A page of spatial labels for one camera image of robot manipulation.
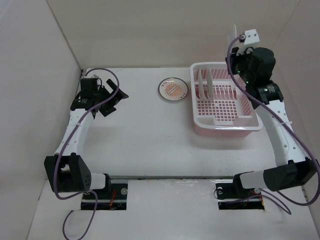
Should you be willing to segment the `white plate green red rim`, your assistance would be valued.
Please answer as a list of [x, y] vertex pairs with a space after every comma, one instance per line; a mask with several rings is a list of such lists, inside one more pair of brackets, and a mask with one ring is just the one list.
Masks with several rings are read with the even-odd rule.
[[207, 96], [212, 101], [214, 99], [213, 79], [211, 75], [211, 69], [209, 68], [207, 69], [206, 82], [207, 82]]

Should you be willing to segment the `white plate grey flower pattern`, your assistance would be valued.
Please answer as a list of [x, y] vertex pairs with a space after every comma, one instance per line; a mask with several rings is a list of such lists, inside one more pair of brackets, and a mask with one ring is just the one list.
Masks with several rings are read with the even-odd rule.
[[197, 79], [198, 79], [199, 98], [204, 101], [206, 99], [206, 96], [205, 96], [204, 86], [203, 86], [202, 71], [200, 69], [198, 70]]

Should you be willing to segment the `orange sunburst plate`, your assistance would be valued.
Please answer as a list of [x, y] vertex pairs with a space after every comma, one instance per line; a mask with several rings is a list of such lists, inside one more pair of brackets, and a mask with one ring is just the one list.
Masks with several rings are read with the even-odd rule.
[[181, 78], [168, 77], [158, 85], [158, 93], [166, 101], [177, 102], [187, 96], [189, 87]]
[[227, 34], [227, 46], [226, 49], [228, 50], [231, 42], [238, 36], [237, 34], [237, 27], [236, 25], [233, 23], [229, 26], [228, 29], [228, 34]]

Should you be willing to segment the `orange sunburst plate front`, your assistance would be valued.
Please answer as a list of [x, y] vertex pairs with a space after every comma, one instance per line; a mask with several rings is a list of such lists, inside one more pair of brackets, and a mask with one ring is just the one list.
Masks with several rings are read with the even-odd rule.
[[233, 23], [229, 26], [228, 29], [228, 34], [227, 34], [227, 46], [226, 49], [228, 50], [231, 42], [238, 36], [237, 34], [237, 27], [236, 25]]

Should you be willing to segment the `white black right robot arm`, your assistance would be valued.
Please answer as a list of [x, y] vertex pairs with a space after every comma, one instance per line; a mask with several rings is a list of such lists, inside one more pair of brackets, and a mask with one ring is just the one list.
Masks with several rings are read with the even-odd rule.
[[229, 46], [225, 58], [228, 73], [250, 100], [270, 139], [275, 167], [236, 174], [231, 191], [243, 197], [249, 189], [281, 190], [304, 186], [320, 173], [320, 166], [308, 147], [294, 133], [286, 114], [280, 87], [271, 79], [276, 63], [274, 53], [264, 47], [249, 47], [238, 53]]

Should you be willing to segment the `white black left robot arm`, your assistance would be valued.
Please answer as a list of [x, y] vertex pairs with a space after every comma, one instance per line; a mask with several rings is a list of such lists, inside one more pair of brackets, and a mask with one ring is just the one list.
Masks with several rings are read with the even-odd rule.
[[80, 80], [80, 92], [70, 106], [69, 121], [62, 141], [53, 155], [44, 160], [45, 171], [54, 193], [85, 193], [91, 190], [102, 199], [111, 195], [107, 173], [93, 173], [81, 154], [86, 136], [97, 113], [104, 117], [116, 111], [116, 105], [129, 96], [117, 82], [105, 84], [94, 75]]

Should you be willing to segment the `pink white dish rack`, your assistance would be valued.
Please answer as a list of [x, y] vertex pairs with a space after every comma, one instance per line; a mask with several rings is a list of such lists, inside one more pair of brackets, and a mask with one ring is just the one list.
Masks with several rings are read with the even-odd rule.
[[[207, 69], [211, 69], [213, 100], [208, 98]], [[205, 100], [198, 89], [198, 71], [201, 70]], [[263, 128], [261, 118], [250, 100], [242, 92], [245, 83], [238, 75], [228, 74], [225, 62], [199, 62], [190, 66], [190, 93], [194, 131], [212, 138], [244, 138]]]

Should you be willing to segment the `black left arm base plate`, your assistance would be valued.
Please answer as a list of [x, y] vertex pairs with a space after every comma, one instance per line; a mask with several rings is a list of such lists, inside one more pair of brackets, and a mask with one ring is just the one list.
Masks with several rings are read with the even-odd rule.
[[[97, 211], [125, 211], [127, 209], [128, 181], [118, 179], [111, 182], [111, 189], [94, 189], [97, 194]], [[90, 192], [83, 194], [80, 209], [93, 210], [95, 195]]]

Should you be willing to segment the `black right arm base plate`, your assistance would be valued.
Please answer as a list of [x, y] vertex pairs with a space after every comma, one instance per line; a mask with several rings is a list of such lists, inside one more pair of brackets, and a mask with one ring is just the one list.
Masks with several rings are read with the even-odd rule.
[[236, 190], [231, 182], [218, 182], [215, 184], [214, 197], [218, 200], [219, 210], [264, 210], [261, 196], [253, 189], [241, 188]]

